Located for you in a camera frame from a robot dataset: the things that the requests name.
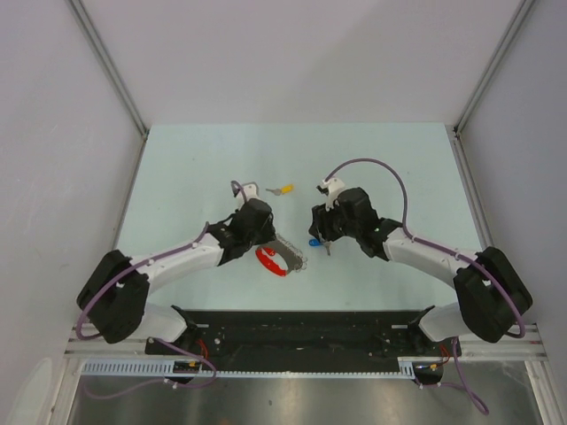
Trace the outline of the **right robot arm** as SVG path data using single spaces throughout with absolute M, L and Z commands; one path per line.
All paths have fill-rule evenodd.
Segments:
M 441 341 L 469 333 L 495 344 L 513 326 L 517 338 L 524 336 L 521 319 L 532 307 L 532 295 L 502 250 L 463 251 L 426 241 L 401 222 L 379 216 L 362 188 L 325 182 L 317 189 L 326 199 L 313 207 L 308 232 L 320 243 L 350 237 L 368 257 L 412 267 L 455 291 L 455 303 L 430 306 L 409 323 L 415 353 L 429 355 Z

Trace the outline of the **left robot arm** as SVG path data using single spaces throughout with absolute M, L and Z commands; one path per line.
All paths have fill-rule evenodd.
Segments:
M 117 344 L 130 337 L 161 340 L 174 352 L 196 343 L 195 324 L 178 306 L 154 305 L 148 297 L 187 275 L 240 259 L 253 247 L 276 239 L 271 207 L 258 198 L 245 201 L 226 220 L 206 223 L 196 239 L 154 253 L 131 257 L 107 252 L 85 283 L 76 303 L 81 315 L 75 335 Z

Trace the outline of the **key with blue white tag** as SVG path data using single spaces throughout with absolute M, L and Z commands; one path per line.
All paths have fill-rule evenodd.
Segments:
M 308 244 L 309 244 L 311 247 L 314 247 L 314 248 L 322 248 L 322 249 L 324 249 L 324 251 L 326 252 L 326 255 L 327 255 L 327 256 L 330 256 L 330 255 L 331 255 L 331 253 L 330 253 L 331 242 L 329 242 L 329 241 L 320 241 L 320 240 L 318 240 L 318 239 L 316 239 L 316 238 L 311 238 L 311 239 L 308 241 Z

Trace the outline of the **red handled keyring holder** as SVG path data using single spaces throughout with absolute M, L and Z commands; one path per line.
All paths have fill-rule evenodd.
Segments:
M 255 256 L 266 270 L 278 277 L 286 277 L 307 269 L 307 257 L 280 235 L 277 235 L 275 240 L 258 246 Z

